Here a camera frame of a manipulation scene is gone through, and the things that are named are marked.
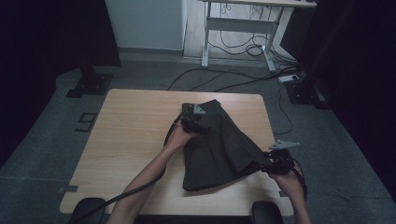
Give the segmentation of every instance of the white wall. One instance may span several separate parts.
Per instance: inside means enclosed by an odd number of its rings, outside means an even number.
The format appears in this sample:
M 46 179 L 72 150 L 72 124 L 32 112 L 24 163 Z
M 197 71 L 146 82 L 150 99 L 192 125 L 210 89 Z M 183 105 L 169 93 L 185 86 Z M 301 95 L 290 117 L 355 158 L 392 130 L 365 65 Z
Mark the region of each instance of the white wall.
M 190 0 L 106 0 L 119 48 L 182 50 Z

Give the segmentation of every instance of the gray floor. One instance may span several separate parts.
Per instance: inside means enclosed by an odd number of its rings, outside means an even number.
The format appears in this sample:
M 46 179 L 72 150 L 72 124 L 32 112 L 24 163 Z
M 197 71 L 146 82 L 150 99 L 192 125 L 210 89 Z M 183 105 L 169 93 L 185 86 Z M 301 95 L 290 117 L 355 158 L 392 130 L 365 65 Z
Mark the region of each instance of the gray floor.
M 199 68 L 200 61 L 176 55 L 121 54 L 122 68 L 99 67 L 98 72 L 115 75 L 110 88 L 166 90 L 183 72 Z M 262 63 L 211 61 L 209 68 L 235 69 L 252 76 L 268 75 Z M 173 91 L 185 91 L 209 80 L 214 73 L 200 71 L 178 81 Z M 35 126 L 0 170 L 1 223 L 67 223 L 69 215 L 59 211 L 63 194 L 88 140 L 78 120 L 84 112 L 99 112 L 105 96 L 65 98 L 79 79 L 79 71 L 57 79 L 57 91 Z M 197 91 L 214 91 L 246 81 L 226 75 Z M 290 124 L 279 108 L 276 79 L 260 81 L 222 92 L 262 95 L 274 132 Z M 302 164 L 309 190 L 308 207 L 315 223 L 396 223 L 396 205 L 359 148 L 331 110 L 312 105 L 292 105 L 282 88 L 280 105 L 292 122 L 292 131 L 275 139 L 300 142 L 291 154 Z M 293 223 L 292 217 L 284 217 Z

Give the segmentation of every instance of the power strip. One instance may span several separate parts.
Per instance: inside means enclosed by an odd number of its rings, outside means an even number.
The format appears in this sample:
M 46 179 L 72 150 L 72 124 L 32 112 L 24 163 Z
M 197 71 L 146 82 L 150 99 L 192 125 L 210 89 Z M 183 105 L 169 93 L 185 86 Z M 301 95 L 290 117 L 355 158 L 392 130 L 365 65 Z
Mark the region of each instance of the power strip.
M 279 83 L 284 83 L 284 82 L 288 82 L 288 81 L 296 81 L 299 78 L 296 75 L 290 75 L 290 76 L 285 76 L 285 77 L 279 77 L 278 81 Z

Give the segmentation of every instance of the forearm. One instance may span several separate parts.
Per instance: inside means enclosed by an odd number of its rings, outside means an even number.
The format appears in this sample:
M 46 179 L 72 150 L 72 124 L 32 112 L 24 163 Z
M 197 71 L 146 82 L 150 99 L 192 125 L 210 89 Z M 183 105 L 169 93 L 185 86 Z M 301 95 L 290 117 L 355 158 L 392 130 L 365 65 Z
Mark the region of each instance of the forearm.
M 311 218 L 308 213 L 308 208 L 306 207 L 306 203 L 304 198 L 295 199 L 291 198 L 291 205 L 294 210 L 294 218 L 296 224 L 311 224 Z
M 164 147 L 161 152 L 131 181 L 124 192 L 141 187 L 161 174 L 166 163 L 176 152 L 175 148 Z M 150 186 L 127 198 L 118 201 L 107 223 L 133 223 L 154 186 Z

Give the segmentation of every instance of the human hand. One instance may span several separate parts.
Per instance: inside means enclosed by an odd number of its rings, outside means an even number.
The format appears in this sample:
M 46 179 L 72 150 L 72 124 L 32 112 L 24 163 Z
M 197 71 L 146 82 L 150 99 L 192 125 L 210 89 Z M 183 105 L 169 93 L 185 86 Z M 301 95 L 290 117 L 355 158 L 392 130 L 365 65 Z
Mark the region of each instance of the human hand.
M 166 147 L 170 147 L 172 149 L 178 149 L 184 147 L 190 139 L 198 136 L 198 133 L 186 133 L 183 130 L 181 122 L 178 121 L 169 136 L 168 142 L 166 143 Z

